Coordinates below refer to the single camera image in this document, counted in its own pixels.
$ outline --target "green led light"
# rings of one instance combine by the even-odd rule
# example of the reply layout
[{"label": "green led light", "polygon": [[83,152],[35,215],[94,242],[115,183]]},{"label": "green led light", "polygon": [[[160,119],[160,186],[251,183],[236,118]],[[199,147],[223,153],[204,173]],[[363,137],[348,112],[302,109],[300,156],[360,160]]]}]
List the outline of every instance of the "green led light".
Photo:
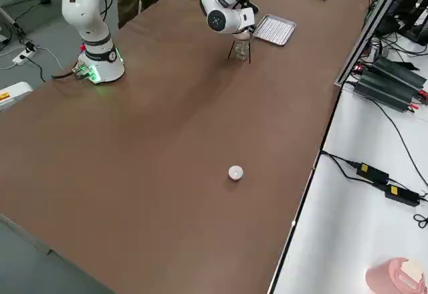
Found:
[{"label": "green led light", "polygon": [[119,52],[118,48],[116,48],[116,53],[117,53],[117,55],[118,55],[118,57],[119,57],[120,61],[123,63],[123,59],[122,59],[122,56],[121,56],[121,54],[120,54],[120,52]]},{"label": "green led light", "polygon": [[98,73],[96,67],[94,65],[91,65],[89,67],[89,70],[89,80],[95,84],[100,82],[100,74]]}]

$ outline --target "white table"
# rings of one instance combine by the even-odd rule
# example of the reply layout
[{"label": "white table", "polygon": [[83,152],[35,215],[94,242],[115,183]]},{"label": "white table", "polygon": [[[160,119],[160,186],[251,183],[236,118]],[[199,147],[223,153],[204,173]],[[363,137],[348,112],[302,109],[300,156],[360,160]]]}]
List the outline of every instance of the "white table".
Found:
[{"label": "white table", "polygon": [[[384,109],[428,178],[428,122]],[[384,170],[416,192],[427,190],[392,124],[372,102],[346,90],[323,149]],[[428,227],[418,227],[415,213],[428,216],[428,206],[386,199],[370,185],[347,180],[321,156],[274,293],[371,293],[366,270],[392,257],[415,259],[428,273]]]}]

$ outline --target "metal frame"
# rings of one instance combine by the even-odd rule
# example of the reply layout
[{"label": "metal frame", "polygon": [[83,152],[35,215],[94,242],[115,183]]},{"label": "metal frame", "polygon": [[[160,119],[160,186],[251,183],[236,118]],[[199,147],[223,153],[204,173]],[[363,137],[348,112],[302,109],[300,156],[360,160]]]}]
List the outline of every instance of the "metal frame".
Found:
[{"label": "metal frame", "polygon": [[[388,8],[391,6],[392,2],[393,2],[393,0],[379,0],[378,5],[375,7],[373,13],[371,14],[371,16],[369,17],[367,22],[364,24],[364,27],[362,28],[362,33],[361,33],[360,37],[358,38],[358,42],[354,46],[352,53],[349,55],[348,59],[346,60],[346,63],[342,67],[342,70],[340,71],[340,74],[336,79],[336,84],[343,86],[346,79],[348,79],[348,76],[349,76],[353,66],[357,62],[358,58],[360,57],[361,52],[364,49],[367,41],[372,37],[373,33],[375,32],[375,29],[377,28],[378,24],[381,22],[381,19],[383,18],[384,14],[387,12]],[[336,99],[336,103],[334,105],[333,112],[330,116],[330,120],[329,120],[327,129],[324,133],[324,137],[323,137],[322,143],[321,143],[321,149],[322,149],[322,147],[326,141],[328,131],[329,131],[331,123],[333,121],[334,113],[337,109],[337,105],[338,105],[338,102],[340,99],[341,92],[342,91],[340,91],[338,94],[338,97]],[[286,260],[286,256],[288,253],[288,249],[290,248],[294,232],[296,231],[296,227],[299,223],[300,214],[302,213],[306,197],[309,193],[309,189],[310,189],[310,186],[312,183],[312,178],[314,176],[314,172],[315,172],[315,169],[318,165],[319,159],[320,159],[320,153],[318,153],[318,155],[315,159],[314,166],[310,171],[310,176],[309,176],[308,182],[307,182],[306,187],[304,189],[304,193],[303,193],[302,199],[300,201],[296,216],[295,216],[294,220],[292,221],[292,226],[289,230],[287,241],[286,241],[286,243],[282,249],[281,255],[279,257],[278,264],[277,264],[276,269],[275,269],[275,273],[272,277],[271,283],[269,285],[269,289],[267,290],[267,294],[273,294],[275,289],[276,289],[276,284],[277,284],[278,279],[280,277],[282,267],[284,265],[284,261]]]},{"label": "metal frame", "polygon": [[346,79],[348,79],[350,72],[352,71],[352,68],[354,67],[355,63],[358,61],[358,58],[360,57],[365,45],[373,36],[375,29],[381,22],[383,16],[387,12],[393,1],[394,0],[379,0],[370,17],[364,24],[361,35],[358,38],[356,45],[352,49],[351,54],[348,56],[345,64],[340,70],[340,73],[336,78],[336,84],[343,84]]}]

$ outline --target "power strip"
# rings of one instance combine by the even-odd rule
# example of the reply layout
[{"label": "power strip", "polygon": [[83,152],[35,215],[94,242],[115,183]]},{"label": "power strip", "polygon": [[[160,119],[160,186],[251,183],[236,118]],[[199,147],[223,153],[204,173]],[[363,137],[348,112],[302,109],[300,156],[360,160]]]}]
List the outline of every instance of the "power strip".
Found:
[{"label": "power strip", "polygon": [[36,53],[36,51],[31,51],[31,50],[25,49],[19,55],[17,55],[15,58],[13,58],[12,62],[15,65],[23,65],[27,61],[27,58],[33,57],[35,53]]}]

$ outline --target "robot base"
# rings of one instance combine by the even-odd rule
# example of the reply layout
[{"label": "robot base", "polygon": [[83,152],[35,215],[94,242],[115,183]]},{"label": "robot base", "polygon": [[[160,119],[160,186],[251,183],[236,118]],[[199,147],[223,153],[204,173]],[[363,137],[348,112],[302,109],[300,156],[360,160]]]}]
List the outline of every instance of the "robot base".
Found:
[{"label": "robot base", "polygon": [[78,65],[85,65],[89,68],[89,79],[93,84],[100,84],[102,82],[113,82],[119,79],[125,73],[122,59],[116,50],[118,57],[115,61],[95,61],[86,56],[84,52],[79,55]]}]

